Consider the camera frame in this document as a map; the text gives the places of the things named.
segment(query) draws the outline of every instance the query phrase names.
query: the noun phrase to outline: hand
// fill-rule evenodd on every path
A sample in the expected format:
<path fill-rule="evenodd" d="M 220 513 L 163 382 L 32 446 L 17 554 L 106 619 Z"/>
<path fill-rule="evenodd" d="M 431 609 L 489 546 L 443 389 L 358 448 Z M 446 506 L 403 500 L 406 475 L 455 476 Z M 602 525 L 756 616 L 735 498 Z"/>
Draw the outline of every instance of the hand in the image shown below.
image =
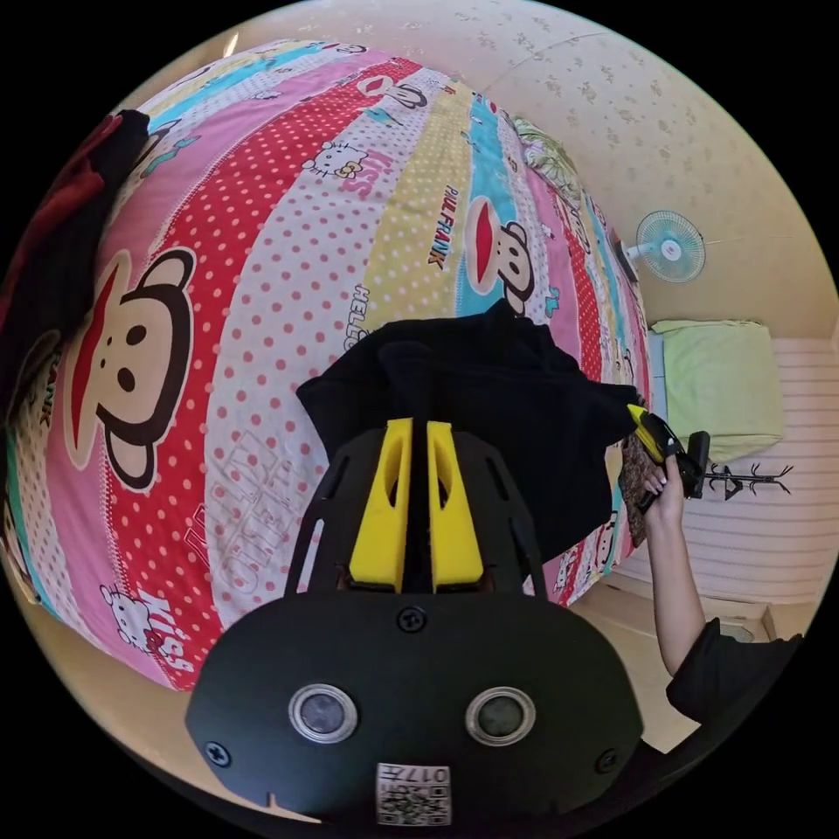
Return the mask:
<path fill-rule="evenodd" d="M 666 469 L 656 467 L 644 482 L 644 487 L 658 496 L 644 517 L 645 524 L 652 529 L 681 527 L 684 511 L 684 489 L 676 456 L 671 454 L 665 461 Z"/>

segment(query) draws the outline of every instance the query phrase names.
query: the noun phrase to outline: black sleeve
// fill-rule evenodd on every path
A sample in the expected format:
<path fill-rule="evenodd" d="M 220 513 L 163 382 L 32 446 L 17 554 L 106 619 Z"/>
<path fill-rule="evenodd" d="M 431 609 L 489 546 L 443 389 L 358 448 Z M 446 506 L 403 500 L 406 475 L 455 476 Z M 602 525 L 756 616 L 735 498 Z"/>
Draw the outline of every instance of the black sleeve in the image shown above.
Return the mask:
<path fill-rule="evenodd" d="M 801 636 L 743 643 L 720 633 L 719 618 L 705 624 L 667 688 L 667 699 L 703 725 L 746 697 L 756 705 L 787 665 Z"/>

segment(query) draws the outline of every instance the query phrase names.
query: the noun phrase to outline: screw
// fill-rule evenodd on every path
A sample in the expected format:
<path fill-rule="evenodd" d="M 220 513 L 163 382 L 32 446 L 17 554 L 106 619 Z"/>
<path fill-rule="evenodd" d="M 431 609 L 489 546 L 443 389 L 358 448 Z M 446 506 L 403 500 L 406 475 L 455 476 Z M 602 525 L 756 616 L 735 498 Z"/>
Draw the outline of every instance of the screw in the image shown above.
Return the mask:
<path fill-rule="evenodd" d="M 595 761 L 594 771 L 598 775 L 607 775 L 618 765 L 618 753 L 614 749 L 606 749 Z"/>
<path fill-rule="evenodd" d="M 230 765 L 230 753 L 220 743 L 216 743 L 213 740 L 205 745 L 204 754 L 219 769 L 225 769 Z"/>
<path fill-rule="evenodd" d="M 407 633 L 421 632 L 426 625 L 426 613 L 416 606 L 408 606 L 397 615 L 397 626 Z"/>

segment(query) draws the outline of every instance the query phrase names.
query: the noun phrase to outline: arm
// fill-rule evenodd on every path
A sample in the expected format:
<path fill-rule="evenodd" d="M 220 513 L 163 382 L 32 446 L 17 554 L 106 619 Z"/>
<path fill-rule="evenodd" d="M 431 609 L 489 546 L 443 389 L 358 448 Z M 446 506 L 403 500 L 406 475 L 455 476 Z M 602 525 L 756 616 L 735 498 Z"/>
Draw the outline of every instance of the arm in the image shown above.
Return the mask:
<path fill-rule="evenodd" d="M 657 469 L 647 489 L 658 495 L 645 524 L 653 573 L 655 634 L 667 672 L 674 676 L 705 628 L 705 615 L 693 580 L 682 532 L 684 494 L 676 457 Z"/>
<path fill-rule="evenodd" d="M 645 522 L 653 571 L 653 608 L 658 647 L 673 681 L 670 704 L 704 725 L 726 709 L 744 715 L 766 694 L 801 643 L 740 643 L 720 633 L 719 620 L 705 622 L 682 533 L 684 496 L 676 458 L 657 469 L 646 486 L 658 498 Z"/>

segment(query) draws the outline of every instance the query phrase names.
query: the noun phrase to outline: yellow bracket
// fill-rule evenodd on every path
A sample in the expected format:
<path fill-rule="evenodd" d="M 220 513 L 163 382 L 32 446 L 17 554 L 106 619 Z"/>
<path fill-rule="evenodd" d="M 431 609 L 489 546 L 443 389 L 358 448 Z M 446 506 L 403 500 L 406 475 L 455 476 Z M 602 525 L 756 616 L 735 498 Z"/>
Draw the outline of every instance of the yellow bracket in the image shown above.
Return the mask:
<path fill-rule="evenodd" d="M 350 560 L 353 582 L 402 590 L 411 484 L 410 419 L 392 419 Z"/>
<path fill-rule="evenodd" d="M 436 592 L 440 586 L 476 584 L 483 576 L 483 562 L 452 427 L 447 422 L 429 422 L 427 433 L 431 573 Z M 440 497 L 441 484 L 447 496 L 445 503 Z"/>

